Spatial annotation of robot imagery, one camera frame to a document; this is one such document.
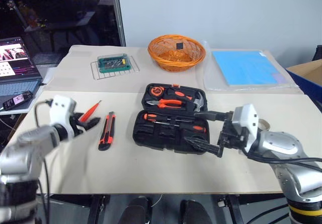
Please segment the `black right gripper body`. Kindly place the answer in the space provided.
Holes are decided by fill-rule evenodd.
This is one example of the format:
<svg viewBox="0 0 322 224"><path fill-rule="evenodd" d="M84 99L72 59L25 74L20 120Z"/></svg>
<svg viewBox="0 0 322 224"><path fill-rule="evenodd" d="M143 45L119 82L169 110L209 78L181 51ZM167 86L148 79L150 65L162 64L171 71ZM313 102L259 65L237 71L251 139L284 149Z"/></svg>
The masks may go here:
<svg viewBox="0 0 322 224"><path fill-rule="evenodd" d="M222 131L219 134L217 145L241 150L247 146L248 129L246 127L238 127L237 130L232 123L232 115L232 111L226 112L226 118Z"/></svg>

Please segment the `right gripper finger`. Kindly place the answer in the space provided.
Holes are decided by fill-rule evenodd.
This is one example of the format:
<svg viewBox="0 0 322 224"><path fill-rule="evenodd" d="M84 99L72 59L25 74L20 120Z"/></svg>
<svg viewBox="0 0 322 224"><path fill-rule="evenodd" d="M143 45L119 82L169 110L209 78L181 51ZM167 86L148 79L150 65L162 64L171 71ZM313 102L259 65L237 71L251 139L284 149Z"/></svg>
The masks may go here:
<svg viewBox="0 0 322 224"><path fill-rule="evenodd" d="M184 137L184 140L196 150L214 154L219 158L222 157L223 147L211 145L208 141L196 137Z"/></svg>
<svg viewBox="0 0 322 224"><path fill-rule="evenodd" d="M222 121L231 120L233 112L217 112L217 111L200 111L194 113L196 118L205 119L209 121Z"/></svg>

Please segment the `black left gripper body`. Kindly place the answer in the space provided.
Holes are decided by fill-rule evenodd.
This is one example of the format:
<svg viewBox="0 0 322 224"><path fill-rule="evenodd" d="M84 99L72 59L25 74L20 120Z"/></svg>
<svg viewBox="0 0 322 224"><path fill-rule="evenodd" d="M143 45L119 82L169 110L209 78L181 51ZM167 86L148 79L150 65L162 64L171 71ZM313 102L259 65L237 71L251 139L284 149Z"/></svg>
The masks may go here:
<svg viewBox="0 0 322 224"><path fill-rule="evenodd" d="M73 133L74 135L80 135L82 134L84 131L80 129L80 127L82 127L82 124L80 121L77 121L75 116L74 116L75 113L73 113L71 116L70 116L70 125L73 129Z"/></svg>

